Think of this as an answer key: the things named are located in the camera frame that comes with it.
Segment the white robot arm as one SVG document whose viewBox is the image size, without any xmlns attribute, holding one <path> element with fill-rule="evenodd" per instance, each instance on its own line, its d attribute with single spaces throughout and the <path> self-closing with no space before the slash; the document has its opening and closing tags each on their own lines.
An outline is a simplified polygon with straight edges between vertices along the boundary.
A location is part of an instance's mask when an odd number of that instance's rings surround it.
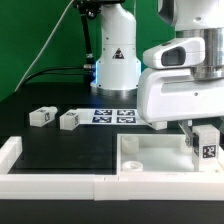
<svg viewBox="0 0 224 224">
<path fill-rule="evenodd" d="M 158 15 L 175 38 L 136 57 L 136 20 L 125 0 L 80 0 L 89 18 L 101 16 L 102 53 L 94 92 L 137 93 L 137 110 L 151 127 L 177 121 L 193 143 L 187 122 L 224 116 L 224 0 L 158 0 Z"/>
</svg>

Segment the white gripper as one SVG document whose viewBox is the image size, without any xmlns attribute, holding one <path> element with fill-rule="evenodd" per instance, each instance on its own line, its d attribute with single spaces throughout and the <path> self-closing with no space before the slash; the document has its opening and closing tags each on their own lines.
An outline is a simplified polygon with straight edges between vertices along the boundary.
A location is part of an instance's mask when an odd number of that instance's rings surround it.
<svg viewBox="0 0 224 224">
<path fill-rule="evenodd" d="M 137 111 L 147 123 L 179 121 L 185 143 L 192 147 L 188 120 L 224 116 L 224 79 L 196 81 L 189 69 L 147 68 L 139 79 Z"/>
</svg>

